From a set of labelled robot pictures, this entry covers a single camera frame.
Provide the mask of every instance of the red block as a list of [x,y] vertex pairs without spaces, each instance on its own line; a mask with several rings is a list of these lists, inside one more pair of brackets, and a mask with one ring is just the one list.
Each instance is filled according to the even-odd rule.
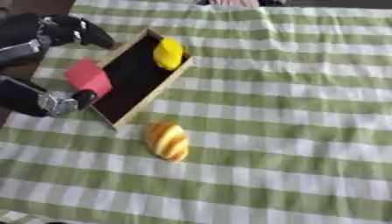
[[112,88],[105,72],[90,59],[81,59],[66,70],[66,78],[74,88],[91,89],[98,94],[98,98],[103,97]]

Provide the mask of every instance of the yellow toy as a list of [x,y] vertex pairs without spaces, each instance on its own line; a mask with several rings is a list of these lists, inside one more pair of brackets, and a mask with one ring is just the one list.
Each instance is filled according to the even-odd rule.
[[172,71],[181,64],[183,53],[184,48],[177,40],[163,38],[154,49],[153,57],[160,67]]

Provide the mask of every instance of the robotic hand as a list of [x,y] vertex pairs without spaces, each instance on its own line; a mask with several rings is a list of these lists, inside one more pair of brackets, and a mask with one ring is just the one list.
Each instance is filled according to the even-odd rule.
[[[51,46],[73,42],[106,49],[115,43],[102,28],[84,18],[33,13],[7,17],[0,20],[0,69],[25,63]],[[61,116],[84,109],[96,97],[89,89],[60,97],[28,80],[0,74],[0,107],[29,116]]]

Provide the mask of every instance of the croissant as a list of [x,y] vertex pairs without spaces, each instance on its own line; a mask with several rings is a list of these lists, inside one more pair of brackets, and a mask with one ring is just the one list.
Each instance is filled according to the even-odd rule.
[[156,122],[149,125],[144,138],[156,155],[167,160],[180,161],[188,155],[188,137],[175,122]]

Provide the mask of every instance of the green checkered tablecloth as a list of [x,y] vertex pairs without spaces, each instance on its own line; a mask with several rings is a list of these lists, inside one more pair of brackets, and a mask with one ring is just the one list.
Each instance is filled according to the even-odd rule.
[[[117,132],[90,110],[12,114],[0,130],[3,219],[392,221],[391,10],[78,0],[72,13],[118,42],[146,27],[174,37],[194,66]],[[52,48],[35,81],[70,91],[65,69],[106,54]],[[185,162],[141,141],[159,121],[188,133]]]

